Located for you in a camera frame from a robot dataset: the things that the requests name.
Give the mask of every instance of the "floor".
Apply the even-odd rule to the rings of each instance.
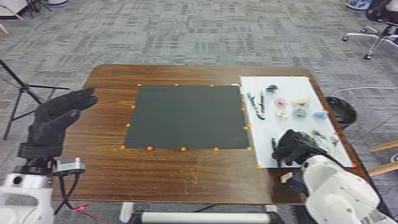
[[[360,31],[365,25],[381,27],[363,13],[345,8],[344,0],[81,0],[52,13],[43,10],[35,19],[26,15],[26,21],[3,23],[11,34],[0,33],[0,56],[24,80],[36,84],[79,89],[100,64],[191,64],[301,66],[314,71],[328,95],[342,88],[398,85],[398,50],[385,46],[367,61],[372,40],[353,38],[342,42],[345,32]],[[0,80],[0,130],[17,93]],[[397,93],[393,90],[338,93],[360,112],[345,134],[369,168],[388,163],[398,152],[369,150],[397,140],[398,116],[367,135],[398,113]],[[33,108],[26,98],[20,111]],[[0,141],[0,176],[22,163],[15,156],[31,122],[33,117],[15,123],[10,140]],[[395,171],[374,178],[395,216],[397,174]],[[90,212],[118,223],[122,203],[90,204]],[[194,211],[202,207],[139,205],[139,209],[152,211]],[[264,207],[218,206],[209,211],[264,212]],[[283,206],[287,223],[296,223],[289,212],[290,207]],[[58,223],[91,222],[68,210],[58,217]]]

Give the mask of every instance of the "table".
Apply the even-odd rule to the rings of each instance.
[[[230,85],[241,83],[241,76],[255,75],[308,76],[331,111],[314,74],[303,68],[170,65],[100,65],[95,68],[86,87],[97,87],[100,102],[68,130],[63,156],[81,157],[88,164],[74,200],[303,203],[303,196],[280,182],[292,169],[258,170],[255,151],[122,150],[138,85]],[[356,163],[351,171],[370,180],[340,128],[338,135]]]

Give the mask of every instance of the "metal stand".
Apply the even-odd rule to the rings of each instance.
[[[17,102],[15,102],[15,108],[13,108],[13,112],[11,112],[11,117],[10,117],[10,124],[8,124],[8,128],[6,128],[6,133],[4,133],[4,140],[8,140],[8,137],[10,137],[10,129],[11,129],[13,122],[15,122],[20,118],[24,118],[29,114],[35,113],[35,110],[33,110],[29,113],[26,113],[24,115],[17,116],[17,110],[19,110],[19,106],[20,106],[20,101],[22,101],[22,95],[24,95],[24,93],[29,94],[29,96],[33,97],[36,103],[38,103],[38,104],[43,104],[43,103],[45,103],[45,100],[43,100],[43,98],[38,96],[38,94],[35,93],[33,88],[52,89],[52,93],[51,93],[51,95],[49,95],[49,99],[52,99],[52,97],[54,97],[54,93],[56,93],[56,90],[58,90],[58,89],[70,90],[70,88],[56,87],[56,86],[29,85],[29,84],[22,81],[20,77],[17,76],[17,73],[13,72],[13,70],[11,70],[11,68],[10,68],[10,66],[6,65],[6,63],[4,63],[3,60],[0,60],[0,66],[3,66],[4,70],[8,71],[11,77],[13,77],[15,81],[17,81],[17,83],[19,83],[19,85],[20,85],[20,87],[19,87],[20,92],[19,92],[19,97],[17,97]]]
[[[283,224],[276,212],[267,213],[180,213],[180,212],[134,212],[134,202],[123,203],[122,222],[131,224]]]
[[[42,8],[35,6],[35,4],[40,4],[42,6],[45,6],[47,10],[52,12],[54,10],[51,9],[47,3],[43,2],[43,0],[27,0],[27,5],[31,8],[31,18],[35,19],[35,12],[42,11]]]

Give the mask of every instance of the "dark gray mat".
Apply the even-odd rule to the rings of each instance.
[[[139,90],[127,147],[250,147],[237,86],[145,86]]]

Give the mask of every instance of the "paper sheet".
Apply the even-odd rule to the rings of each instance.
[[[267,92],[267,87],[278,86],[274,93]],[[248,94],[255,96],[257,107],[260,107],[262,91],[266,92],[266,120],[258,118],[257,110],[253,107],[251,99]],[[253,147],[257,150],[258,164],[266,168],[276,168],[278,162],[273,159],[273,138],[280,141],[280,138],[289,129],[306,132],[317,140],[317,143],[331,156],[338,159],[344,166],[353,167],[353,161],[345,151],[345,147],[340,141],[340,137],[335,134],[337,130],[333,127],[331,119],[321,119],[314,116],[315,112],[324,111],[322,103],[315,93],[315,89],[310,83],[308,77],[242,77],[242,94],[246,97],[246,108],[250,114],[251,123],[251,135],[253,135]],[[299,97],[308,98],[312,101],[303,106],[294,103]],[[276,104],[278,98],[287,101],[287,107]],[[299,118],[294,116],[296,109],[305,109],[308,117]],[[289,118],[278,116],[278,112],[285,112]]]

